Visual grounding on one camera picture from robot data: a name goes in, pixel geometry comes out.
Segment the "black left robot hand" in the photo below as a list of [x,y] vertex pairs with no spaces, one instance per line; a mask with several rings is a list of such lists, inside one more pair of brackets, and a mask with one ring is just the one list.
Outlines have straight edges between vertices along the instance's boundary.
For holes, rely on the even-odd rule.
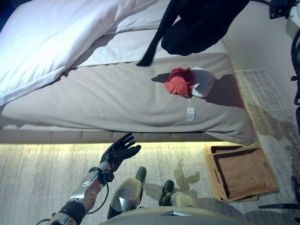
[[125,159],[135,156],[140,149],[140,145],[135,145],[132,133],[127,133],[103,153],[100,164],[109,165],[110,170],[115,172]]

